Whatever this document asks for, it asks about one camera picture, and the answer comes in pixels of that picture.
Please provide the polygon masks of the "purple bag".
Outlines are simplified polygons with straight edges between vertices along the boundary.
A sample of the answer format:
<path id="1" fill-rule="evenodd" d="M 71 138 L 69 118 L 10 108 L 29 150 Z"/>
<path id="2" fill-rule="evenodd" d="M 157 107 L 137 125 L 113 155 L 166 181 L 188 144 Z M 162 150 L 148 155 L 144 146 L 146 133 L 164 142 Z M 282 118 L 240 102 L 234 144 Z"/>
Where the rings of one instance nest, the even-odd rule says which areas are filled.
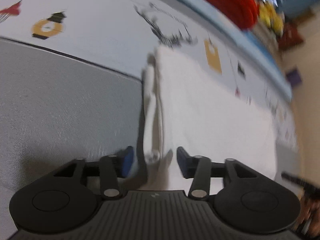
<path id="1" fill-rule="evenodd" d="M 298 68 L 293 68 L 292 70 L 288 71 L 286 73 L 286 78 L 292 88 L 295 88 L 302 83 L 302 78 Z"/>

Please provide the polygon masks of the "printed grey bed sheet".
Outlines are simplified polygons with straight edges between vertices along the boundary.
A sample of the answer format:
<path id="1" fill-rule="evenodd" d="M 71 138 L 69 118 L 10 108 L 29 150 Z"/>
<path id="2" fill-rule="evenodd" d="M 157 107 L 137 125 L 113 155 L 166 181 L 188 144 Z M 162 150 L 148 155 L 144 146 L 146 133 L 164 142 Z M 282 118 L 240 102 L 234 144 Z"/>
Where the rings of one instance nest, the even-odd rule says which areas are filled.
<path id="1" fill-rule="evenodd" d="M 142 152 L 142 69 L 158 38 L 136 13 L 151 7 L 164 35 L 187 28 L 181 49 L 204 61 L 210 38 L 240 60 L 247 77 L 215 79 L 271 110 L 278 171 L 300 171 L 288 102 L 259 65 L 209 21 L 178 0 L 1 0 L 1 239 L 16 232 L 13 194 L 60 165 L 94 161 L 132 145 Z"/>

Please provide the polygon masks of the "yellow plush toys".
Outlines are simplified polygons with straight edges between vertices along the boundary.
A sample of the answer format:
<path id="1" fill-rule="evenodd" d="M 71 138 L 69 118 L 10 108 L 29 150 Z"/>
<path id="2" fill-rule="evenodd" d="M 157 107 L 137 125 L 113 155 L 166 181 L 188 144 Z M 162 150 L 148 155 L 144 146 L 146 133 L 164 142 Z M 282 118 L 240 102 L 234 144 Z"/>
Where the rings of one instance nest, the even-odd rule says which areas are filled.
<path id="1" fill-rule="evenodd" d="M 268 29 L 274 32 L 277 37 L 282 37 L 284 33 L 284 14 L 277 13 L 274 5 L 270 2 L 259 2 L 259 20 Z"/>

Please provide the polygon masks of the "white t-shirt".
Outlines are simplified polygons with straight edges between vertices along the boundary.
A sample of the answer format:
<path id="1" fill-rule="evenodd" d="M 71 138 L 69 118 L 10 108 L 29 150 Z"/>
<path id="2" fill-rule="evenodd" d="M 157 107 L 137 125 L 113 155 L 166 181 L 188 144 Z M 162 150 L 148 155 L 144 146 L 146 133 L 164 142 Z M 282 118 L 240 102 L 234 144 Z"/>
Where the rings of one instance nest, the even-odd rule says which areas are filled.
<path id="1" fill-rule="evenodd" d="M 143 190 L 188 191 L 177 149 L 222 163 L 236 159 L 270 179 L 277 173 L 271 113 L 215 82 L 187 55 L 159 46 L 144 70 Z"/>

